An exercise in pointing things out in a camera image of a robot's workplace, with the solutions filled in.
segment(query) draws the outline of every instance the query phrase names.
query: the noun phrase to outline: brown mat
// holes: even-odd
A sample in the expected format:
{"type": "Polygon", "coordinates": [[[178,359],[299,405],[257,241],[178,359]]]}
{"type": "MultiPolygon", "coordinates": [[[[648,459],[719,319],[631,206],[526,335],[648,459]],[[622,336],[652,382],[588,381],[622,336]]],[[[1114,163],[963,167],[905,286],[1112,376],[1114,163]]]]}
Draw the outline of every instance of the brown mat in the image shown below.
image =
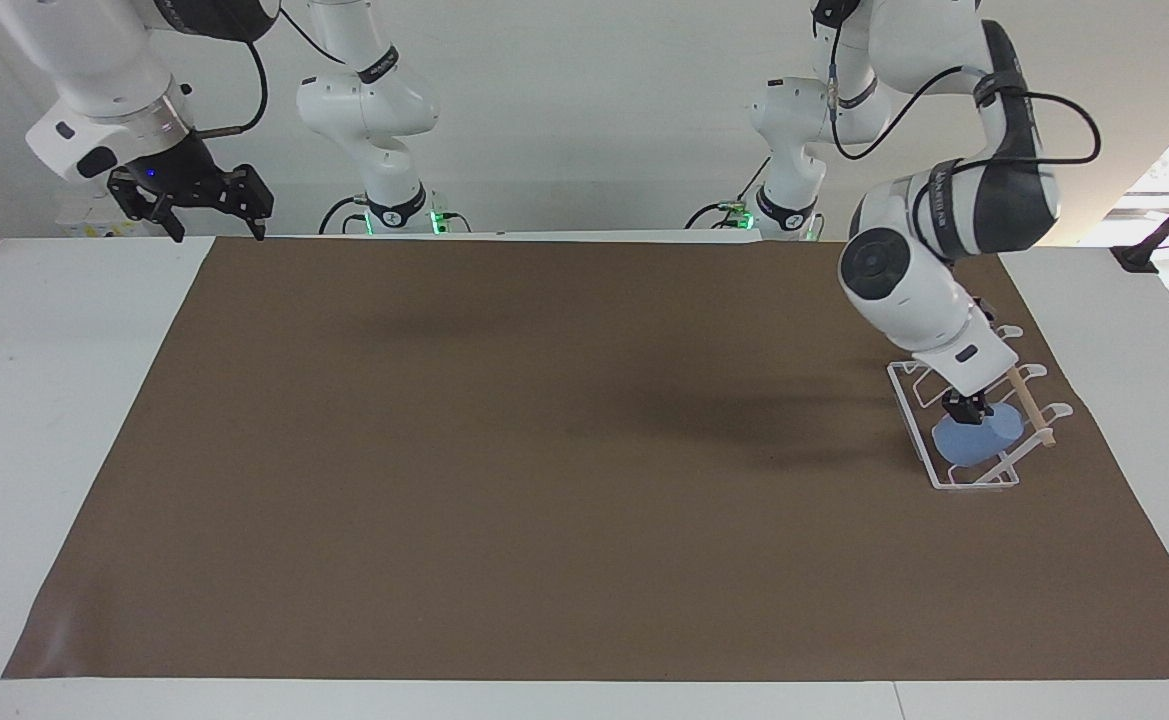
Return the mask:
{"type": "Polygon", "coordinates": [[[932,491],[838,251],[220,240],[5,676],[1169,678],[1068,385],[1023,486],[932,491]]]}

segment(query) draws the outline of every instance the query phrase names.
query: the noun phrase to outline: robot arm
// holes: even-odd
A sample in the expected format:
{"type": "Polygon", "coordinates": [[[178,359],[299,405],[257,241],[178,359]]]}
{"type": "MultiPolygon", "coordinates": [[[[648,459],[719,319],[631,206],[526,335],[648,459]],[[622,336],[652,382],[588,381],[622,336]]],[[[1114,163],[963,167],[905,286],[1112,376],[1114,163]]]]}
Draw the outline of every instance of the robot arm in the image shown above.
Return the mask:
{"type": "Polygon", "coordinates": [[[1017,161],[1042,158],[1042,143],[1012,42],[974,11],[974,0],[873,4],[869,55],[884,82],[915,92],[945,69],[963,68],[931,94],[971,95],[988,144],[971,160],[945,161],[870,191],[839,268],[855,309],[948,379],[959,394],[950,414],[967,423],[982,420],[983,389],[1018,358],[949,264],[1026,250],[1059,214],[1054,178],[1039,164],[1017,161]]]}
{"type": "Polygon", "coordinates": [[[872,5],[817,0],[811,13],[817,77],[772,79],[753,102],[753,127],[772,147],[772,166],[766,182],[748,196],[748,212],[767,240],[795,240],[811,223],[826,166],[814,158],[809,145],[874,141],[891,115],[890,98],[878,91],[880,83],[869,63],[872,5]],[[839,40],[836,138],[830,115],[835,36],[839,40]]]}
{"type": "MultiPolygon", "coordinates": [[[[58,102],[27,133],[50,169],[72,182],[108,179],[131,219],[175,241],[177,206],[245,220],[263,237],[274,195],[250,165],[223,172],[198,136],[181,86],[148,46],[148,29],[253,42],[272,26],[258,0],[0,0],[0,22],[48,74],[58,102]],[[148,200],[140,188],[153,196],[148,200]]],[[[276,14],[278,1],[272,0],[276,14]]]]}
{"type": "Polygon", "coordinates": [[[890,109],[878,83],[909,95],[971,96],[985,148],[870,191],[855,212],[839,275],[869,323],[953,385],[954,418],[974,423],[985,410],[983,389],[1018,359],[950,264],[1028,249],[1059,214],[1054,176],[1037,161],[1042,141],[1012,42],[999,25],[981,22],[978,5],[812,0],[817,77],[773,81],[754,104],[754,127],[773,160],[749,208],[763,237],[794,237],[825,174],[808,143],[880,140],[890,109]]]}
{"type": "Polygon", "coordinates": [[[429,192],[399,137],[437,124],[436,92],[401,61],[366,0],[309,0],[318,37],[354,72],[325,72],[300,83],[305,126],[340,146],[366,188],[374,233],[433,231],[429,192]]]}

